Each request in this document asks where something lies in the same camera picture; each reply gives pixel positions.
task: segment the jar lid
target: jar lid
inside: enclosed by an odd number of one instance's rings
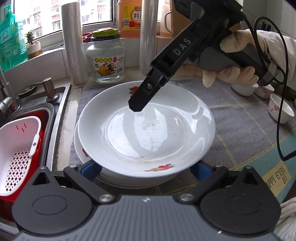
[[[111,40],[111,39],[118,39],[120,38],[120,35],[112,35],[112,36],[107,36],[107,37],[91,37],[91,41],[95,42],[95,41],[105,41],[105,40]]]
[[[114,36],[118,34],[118,29],[116,28],[101,28],[96,31],[92,32],[92,36],[94,38],[98,37],[109,37],[109,36]]]

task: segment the glass jar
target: glass jar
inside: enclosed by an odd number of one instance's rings
[[[119,41],[118,29],[103,28],[94,31],[93,45],[86,50],[94,80],[98,83],[117,82],[123,78],[126,49]]]

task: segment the red colander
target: red colander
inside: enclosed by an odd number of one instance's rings
[[[38,168],[42,139],[41,121],[36,116],[0,128],[0,199],[15,201]]]

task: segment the orange bottle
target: orange bottle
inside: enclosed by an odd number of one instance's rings
[[[119,0],[117,3],[117,28],[121,38],[139,38],[142,0]]]

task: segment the detergent bottle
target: detergent bottle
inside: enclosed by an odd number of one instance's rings
[[[8,9],[8,12],[0,23],[0,65],[3,72],[28,59],[25,36],[22,32],[23,22],[15,21],[11,4],[4,9]]]

